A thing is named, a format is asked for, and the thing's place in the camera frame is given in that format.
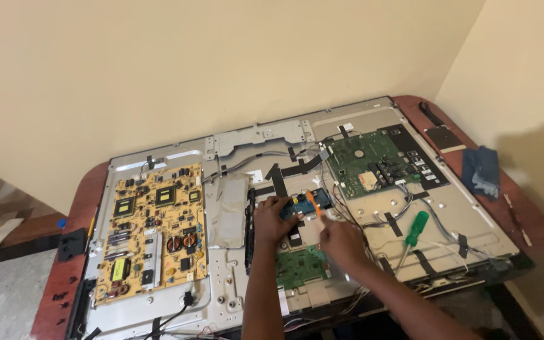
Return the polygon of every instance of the orange tool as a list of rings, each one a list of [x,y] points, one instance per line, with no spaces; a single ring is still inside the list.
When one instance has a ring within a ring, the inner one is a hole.
[[[312,192],[310,190],[306,191],[306,198],[308,199],[310,203],[312,203],[312,205],[314,206],[314,209],[316,209],[316,214],[318,215],[318,217],[322,216],[320,212],[320,208],[314,201],[314,196],[312,195]]]

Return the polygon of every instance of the blue circuit board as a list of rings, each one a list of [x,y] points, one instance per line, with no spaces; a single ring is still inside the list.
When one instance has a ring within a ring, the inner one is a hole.
[[[318,205],[321,209],[328,209],[332,206],[331,201],[324,189],[318,188],[312,191],[312,196],[314,197],[316,205]],[[297,213],[307,215],[315,211],[316,209],[314,209],[314,205],[308,201],[306,194],[299,194],[292,196],[292,200],[282,208],[280,211],[280,218],[283,220],[288,220],[291,218],[291,216]]]

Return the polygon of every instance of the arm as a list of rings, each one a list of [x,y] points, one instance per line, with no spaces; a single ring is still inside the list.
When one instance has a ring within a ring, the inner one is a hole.
[[[330,221],[322,216],[322,249],[362,286],[368,288],[400,320],[414,340],[480,340],[434,304],[417,295],[366,257],[362,231],[349,222]]]
[[[268,197],[254,212],[255,250],[242,317],[241,338],[245,340],[285,337],[276,289],[275,254],[278,243],[302,218],[295,215],[281,220],[279,213],[289,199]]]

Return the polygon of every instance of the green screwdriver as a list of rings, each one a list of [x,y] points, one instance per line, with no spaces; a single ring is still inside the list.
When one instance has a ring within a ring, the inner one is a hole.
[[[400,263],[396,269],[396,276],[398,276],[398,273],[400,273],[400,269],[402,269],[402,265],[406,260],[406,255],[409,254],[411,247],[417,245],[417,238],[419,238],[419,234],[423,232],[423,228],[425,228],[428,218],[429,214],[424,211],[419,211],[417,214],[417,217],[411,226],[411,232],[409,232],[409,236],[406,236],[406,251],[404,251],[404,255],[402,255],[402,259],[400,259]]]

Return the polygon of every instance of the green circuit board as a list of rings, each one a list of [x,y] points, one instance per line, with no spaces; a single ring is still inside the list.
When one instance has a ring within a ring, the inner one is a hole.
[[[276,285],[285,290],[304,286],[304,281],[331,277],[329,263],[324,251],[316,246],[308,246],[295,252],[276,254]]]
[[[395,129],[377,131],[327,143],[333,155],[327,161],[347,199],[396,188],[397,180],[419,182],[417,167],[389,137]]]

